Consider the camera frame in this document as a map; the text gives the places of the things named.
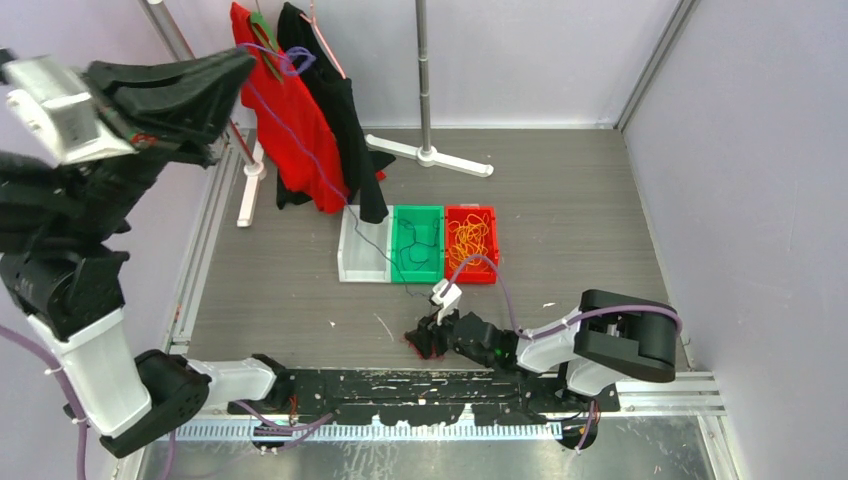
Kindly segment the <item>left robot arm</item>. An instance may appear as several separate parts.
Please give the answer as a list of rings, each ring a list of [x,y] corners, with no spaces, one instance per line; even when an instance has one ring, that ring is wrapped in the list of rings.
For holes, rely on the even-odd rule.
[[[256,64],[242,48],[158,65],[1,53],[9,108],[55,158],[1,155],[1,280],[48,348],[69,391],[66,411],[126,457],[200,410],[240,403],[277,413],[293,389],[284,367],[255,354],[204,362],[152,349],[133,354],[119,281],[129,254],[107,241],[165,167],[209,167]]]

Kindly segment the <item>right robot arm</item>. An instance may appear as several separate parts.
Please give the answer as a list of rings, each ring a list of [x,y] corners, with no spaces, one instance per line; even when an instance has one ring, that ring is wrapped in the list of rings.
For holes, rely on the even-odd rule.
[[[555,384],[558,403],[582,409],[603,389],[624,379],[670,383],[676,378],[676,342],[682,321],[662,303],[589,289],[566,316],[535,329],[501,329],[458,298],[437,300],[404,338],[422,359],[457,353],[498,373],[539,376],[564,370]]]

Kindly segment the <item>white plastic bin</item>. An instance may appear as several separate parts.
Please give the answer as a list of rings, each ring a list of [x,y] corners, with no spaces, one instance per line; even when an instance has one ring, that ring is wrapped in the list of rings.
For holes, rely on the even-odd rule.
[[[394,207],[379,224],[359,218],[360,206],[342,211],[337,248],[338,279],[342,283],[390,283]]]

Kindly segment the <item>green plastic bin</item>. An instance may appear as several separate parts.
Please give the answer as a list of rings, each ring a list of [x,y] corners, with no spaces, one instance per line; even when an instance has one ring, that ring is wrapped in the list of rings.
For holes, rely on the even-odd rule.
[[[444,278],[443,206],[394,207],[391,261],[393,283],[435,284]]]

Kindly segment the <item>green clothes hanger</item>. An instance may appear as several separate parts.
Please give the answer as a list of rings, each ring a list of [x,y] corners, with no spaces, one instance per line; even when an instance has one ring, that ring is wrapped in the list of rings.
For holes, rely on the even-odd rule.
[[[255,43],[262,46],[262,49],[259,50],[259,54],[266,70],[279,83],[283,83],[284,79],[281,71],[281,59],[278,57],[280,46],[271,32],[270,26],[265,21],[263,15],[258,11],[253,11],[249,14],[248,22],[255,37]]]

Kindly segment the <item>red plastic bin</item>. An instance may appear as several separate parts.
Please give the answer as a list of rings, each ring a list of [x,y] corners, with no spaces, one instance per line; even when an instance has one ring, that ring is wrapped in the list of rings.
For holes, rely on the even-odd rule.
[[[490,206],[448,205],[445,213],[445,276],[450,279],[472,254],[498,264],[495,209]],[[457,277],[458,284],[493,284],[496,274],[484,260],[471,260]]]

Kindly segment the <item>red t-shirt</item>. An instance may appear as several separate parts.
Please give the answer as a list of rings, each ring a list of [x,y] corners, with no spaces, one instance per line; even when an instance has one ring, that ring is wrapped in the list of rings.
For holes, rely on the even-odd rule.
[[[253,12],[237,2],[230,6],[234,41],[255,59],[256,65],[241,91],[242,105],[253,111],[257,139],[277,169],[276,204],[312,203],[320,212],[334,214],[348,203],[336,139],[300,74],[315,57],[303,47],[280,45],[283,83],[269,72],[260,57],[248,17]]]

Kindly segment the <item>black t-shirt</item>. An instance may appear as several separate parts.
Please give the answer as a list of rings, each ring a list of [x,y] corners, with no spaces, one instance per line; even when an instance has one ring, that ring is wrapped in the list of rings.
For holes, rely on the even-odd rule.
[[[300,79],[335,136],[348,197],[359,196],[362,221],[379,224],[388,215],[388,207],[378,175],[395,157],[367,147],[355,108],[352,80],[343,77],[337,69],[304,15],[303,10],[286,2],[278,17],[276,39],[286,50],[303,47],[315,57]]]

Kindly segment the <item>pink clothes hanger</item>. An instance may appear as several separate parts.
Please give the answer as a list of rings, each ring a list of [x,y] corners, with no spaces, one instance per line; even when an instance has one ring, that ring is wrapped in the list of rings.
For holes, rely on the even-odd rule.
[[[331,62],[332,66],[335,68],[335,70],[338,72],[338,74],[341,76],[341,78],[347,79],[347,75],[346,75],[342,65],[338,61],[336,55],[332,51],[331,47],[329,46],[328,42],[326,41],[326,39],[325,39],[325,37],[322,33],[322,31],[320,30],[320,26],[317,23],[317,18],[315,17],[314,11],[311,10],[309,14],[301,13],[300,18],[302,20],[304,20],[307,24],[310,25],[314,35],[316,36],[316,39],[318,40],[318,42],[320,43],[320,45],[322,47],[324,54],[327,56],[328,60]]]

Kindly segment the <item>garment rack centre pole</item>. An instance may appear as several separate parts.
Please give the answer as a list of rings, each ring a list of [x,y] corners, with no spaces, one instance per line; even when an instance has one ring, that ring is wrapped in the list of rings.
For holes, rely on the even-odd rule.
[[[373,134],[367,134],[365,136],[366,145],[371,150],[414,160],[422,167],[441,167],[476,177],[489,177],[494,173],[493,165],[479,163],[440,152],[433,144],[426,2],[424,0],[415,0],[414,3],[417,37],[421,145],[415,147],[380,138]]]

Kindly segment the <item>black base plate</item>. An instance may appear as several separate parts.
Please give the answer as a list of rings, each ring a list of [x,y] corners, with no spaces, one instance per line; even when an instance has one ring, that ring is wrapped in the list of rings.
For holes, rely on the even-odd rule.
[[[290,369],[268,398],[231,401],[230,414],[249,410],[293,414],[301,423],[330,415],[338,425],[378,420],[386,426],[452,425],[463,412],[476,426],[540,425],[588,411],[561,374],[489,370]]]

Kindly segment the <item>aluminium rail frame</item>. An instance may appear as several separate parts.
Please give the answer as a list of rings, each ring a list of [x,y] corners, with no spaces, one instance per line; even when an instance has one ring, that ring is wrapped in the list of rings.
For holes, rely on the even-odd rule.
[[[620,409],[600,409],[601,419],[649,417],[722,417],[726,414],[713,378],[706,372],[686,372],[676,383],[644,384],[622,381],[604,395],[619,400]],[[342,425],[327,422],[313,432],[285,434],[269,429],[254,417],[196,419],[180,427],[175,439],[183,442],[256,441],[269,448],[281,447],[298,438],[307,441],[476,441],[476,440],[563,440],[579,439],[586,421],[573,414],[553,417],[540,423],[505,420],[484,424],[466,405],[456,419],[434,425],[413,426],[406,420],[390,425],[374,417],[368,425]]]

